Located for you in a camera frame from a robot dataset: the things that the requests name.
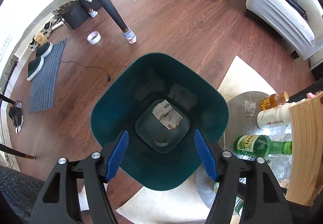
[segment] gray striped mat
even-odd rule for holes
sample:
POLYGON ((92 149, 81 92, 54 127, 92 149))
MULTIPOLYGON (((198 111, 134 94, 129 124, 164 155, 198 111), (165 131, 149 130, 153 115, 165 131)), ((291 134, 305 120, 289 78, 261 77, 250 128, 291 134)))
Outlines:
POLYGON ((29 114, 54 107, 55 81, 67 38, 53 45, 43 68, 32 80, 29 114))

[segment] silver screw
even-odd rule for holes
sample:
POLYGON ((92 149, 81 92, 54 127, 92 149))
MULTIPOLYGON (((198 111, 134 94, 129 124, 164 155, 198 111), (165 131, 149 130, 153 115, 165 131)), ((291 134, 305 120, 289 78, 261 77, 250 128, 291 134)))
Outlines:
POLYGON ((224 152, 222 153, 222 155, 223 155, 224 157, 230 157, 230 156, 231 156, 231 152, 230 152, 230 151, 224 151, 224 152))
POLYGON ((257 162, 260 164, 264 163, 264 159, 262 157, 257 157, 257 162))
POLYGON ((66 158, 62 157, 59 159, 59 164, 65 164, 66 163, 66 158))
POLYGON ((101 156, 101 154, 99 153, 99 152, 94 152, 92 155, 91 155, 91 157, 92 158, 99 158, 101 156))

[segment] gray round tabletop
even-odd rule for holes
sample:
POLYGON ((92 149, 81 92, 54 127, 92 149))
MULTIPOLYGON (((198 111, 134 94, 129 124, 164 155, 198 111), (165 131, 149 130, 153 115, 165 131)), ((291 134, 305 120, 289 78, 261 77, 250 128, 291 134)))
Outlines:
MULTIPOLYGON (((261 111, 260 102, 268 97, 263 92, 246 92, 232 98, 228 102, 229 121, 224 134, 218 143, 223 150, 229 150, 234 153, 234 142, 242 135, 276 135, 291 133, 291 126, 280 126, 268 129, 260 129, 257 125, 257 115, 261 111), (256 109, 253 116, 244 115, 244 101, 256 103, 256 109)), ((203 164, 196 171, 196 187, 203 203, 211 208, 215 198, 213 191, 214 181, 206 174, 203 164)))

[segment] yellow bottle label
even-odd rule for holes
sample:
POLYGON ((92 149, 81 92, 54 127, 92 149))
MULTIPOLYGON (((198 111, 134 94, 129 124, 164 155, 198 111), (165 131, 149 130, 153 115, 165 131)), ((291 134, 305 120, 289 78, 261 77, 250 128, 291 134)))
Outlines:
POLYGON ((264 108, 269 106, 270 106, 269 98, 264 99, 264 108))
POLYGON ((237 143, 237 149, 252 152, 254 150, 254 144, 256 142, 256 139, 259 136, 260 135, 242 136, 237 143))

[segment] white rug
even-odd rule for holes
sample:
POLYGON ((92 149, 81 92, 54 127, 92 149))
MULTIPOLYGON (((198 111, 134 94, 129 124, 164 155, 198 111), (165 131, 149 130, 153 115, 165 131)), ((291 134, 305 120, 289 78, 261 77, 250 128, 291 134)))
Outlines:
MULTIPOLYGON (((275 93, 274 89, 238 56, 233 59, 218 91, 226 101, 249 91, 260 91, 268 95, 275 93)), ((172 190, 155 191, 142 187, 117 209, 119 214, 134 224, 204 223, 209 211, 197 192, 195 173, 172 190)))

